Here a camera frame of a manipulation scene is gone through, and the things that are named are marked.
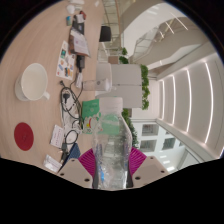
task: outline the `white cup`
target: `white cup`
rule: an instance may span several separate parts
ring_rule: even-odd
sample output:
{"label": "white cup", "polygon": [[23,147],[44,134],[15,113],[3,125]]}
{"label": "white cup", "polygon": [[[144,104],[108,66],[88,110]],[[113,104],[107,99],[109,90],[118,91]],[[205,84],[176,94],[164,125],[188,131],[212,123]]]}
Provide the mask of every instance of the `white cup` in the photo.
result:
{"label": "white cup", "polygon": [[45,68],[34,63],[29,65],[21,74],[15,84],[15,93],[19,100],[35,101],[41,98],[50,99],[50,94],[46,92],[48,84],[47,72]]}

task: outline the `pink object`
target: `pink object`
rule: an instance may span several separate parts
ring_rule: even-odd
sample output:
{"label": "pink object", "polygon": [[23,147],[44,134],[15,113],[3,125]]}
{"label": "pink object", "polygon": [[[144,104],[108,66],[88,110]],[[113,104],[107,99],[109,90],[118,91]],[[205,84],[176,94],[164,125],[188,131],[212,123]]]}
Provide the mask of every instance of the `pink object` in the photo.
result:
{"label": "pink object", "polygon": [[136,172],[146,158],[147,156],[144,153],[132,147],[129,156],[129,171],[131,176]]}
{"label": "pink object", "polygon": [[78,158],[79,162],[85,167],[85,169],[89,172],[89,174],[94,178],[96,162],[95,156],[93,154],[93,150],[89,149],[83,155]]}
{"label": "pink object", "polygon": [[[147,156],[140,150],[133,148],[129,156],[129,171],[131,176],[136,172],[136,170],[141,166]],[[89,174],[94,178],[96,170],[95,156],[93,150],[89,149],[83,155],[78,158],[79,162],[85,167]]]}

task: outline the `ceiling light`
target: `ceiling light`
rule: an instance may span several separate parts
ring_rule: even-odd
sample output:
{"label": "ceiling light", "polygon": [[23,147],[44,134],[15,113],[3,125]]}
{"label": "ceiling light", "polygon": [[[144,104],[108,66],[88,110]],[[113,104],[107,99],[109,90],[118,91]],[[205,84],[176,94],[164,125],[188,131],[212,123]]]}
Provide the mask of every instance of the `ceiling light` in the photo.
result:
{"label": "ceiling light", "polygon": [[164,161],[164,162],[163,162],[163,164],[167,164],[167,163],[170,163],[170,161],[169,161],[169,160],[167,160],[167,161]]}
{"label": "ceiling light", "polygon": [[165,86],[164,86],[164,81],[163,82],[163,116],[162,116],[162,120],[164,118],[164,107],[165,107]]}
{"label": "ceiling light", "polygon": [[223,153],[224,153],[224,148],[223,148],[223,150],[222,150],[222,152],[221,152],[221,154],[220,154],[220,158],[223,156]]}
{"label": "ceiling light", "polygon": [[210,134],[210,130],[211,130],[211,125],[212,125],[212,118],[213,118],[213,87],[212,87],[212,80],[211,80],[211,74],[208,68],[207,63],[205,63],[207,72],[208,72],[208,78],[209,78],[209,82],[210,82],[210,89],[211,89],[211,116],[210,116],[210,122],[209,122],[209,127],[208,127],[208,133],[205,139],[205,143],[207,143],[208,141],[208,136]]}
{"label": "ceiling light", "polygon": [[153,9],[157,9],[157,10],[159,9],[159,7],[158,7],[158,6],[153,6],[152,8],[153,8]]}
{"label": "ceiling light", "polygon": [[172,170],[174,170],[175,168],[173,167],[173,166],[171,166],[171,167],[168,167],[167,168],[167,171],[172,171]]}
{"label": "ceiling light", "polygon": [[162,38],[164,38],[164,36],[163,36],[162,32],[161,32],[161,31],[159,31],[159,32],[160,32],[160,34],[161,34]]}
{"label": "ceiling light", "polygon": [[156,12],[153,12],[153,11],[151,11],[151,10],[147,10],[147,12],[148,12],[148,13],[151,13],[151,14],[154,14],[154,15],[157,15]]}
{"label": "ceiling light", "polygon": [[190,120],[191,120],[191,105],[192,105],[192,93],[191,93],[191,79],[189,71],[187,70],[187,76],[188,76],[188,83],[189,83],[189,94],[190,94],[190,106],[189,106],[189,116],[188,116],[188,123],[187,123],[187,131],[189,130]]}
{"label": "ceiling light", "polygon": [[175,118],[175,112],[176,112],[176,86],[175,86],[175,78],[173,76],[173,98],[174,98],[174,104],[173,104],[173,123],[174,124],[174,118]]}
{"label": "ceiling light", "polygon": [[188,30],[188,28],[173,14],[173,13],[170,13],[170,14],[172,14],[182,25],[183,25],[183,27],[186,29],[186,30]]}
{"label": "ceiling light", "polygon": [[166,25],[170,28],[171,32],[174,34],[173,30],[171,29],[170,25],[167,22]]}

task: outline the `book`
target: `book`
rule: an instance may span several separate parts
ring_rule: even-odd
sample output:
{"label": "book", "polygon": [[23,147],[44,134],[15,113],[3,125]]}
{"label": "book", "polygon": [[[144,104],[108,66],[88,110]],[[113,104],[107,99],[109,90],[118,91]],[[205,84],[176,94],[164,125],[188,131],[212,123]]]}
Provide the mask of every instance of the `book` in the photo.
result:
{"label": "book", "polygon": [[71,29],[69,35],[69,52],[70,54],[90,57],[90,52],[85,36],[73,28]]}

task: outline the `window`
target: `window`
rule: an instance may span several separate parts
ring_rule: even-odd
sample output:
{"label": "window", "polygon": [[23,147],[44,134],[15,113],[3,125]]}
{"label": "window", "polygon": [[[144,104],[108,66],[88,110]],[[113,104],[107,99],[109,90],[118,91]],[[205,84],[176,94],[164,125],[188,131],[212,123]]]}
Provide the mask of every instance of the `window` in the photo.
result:
{"label": "window", "polygon": [[173,148],[175,143],[175,138],[167,138],[163,143],[163,149],[171,149]]}
{"label": "window", "polygon": [[142,136],[158,135],[159,126],[156,124],[144,124],[142,126]]}
{"label": "window", "polygon": [[153,152],[155,150],[156,140],[141,141],[140,151]]}

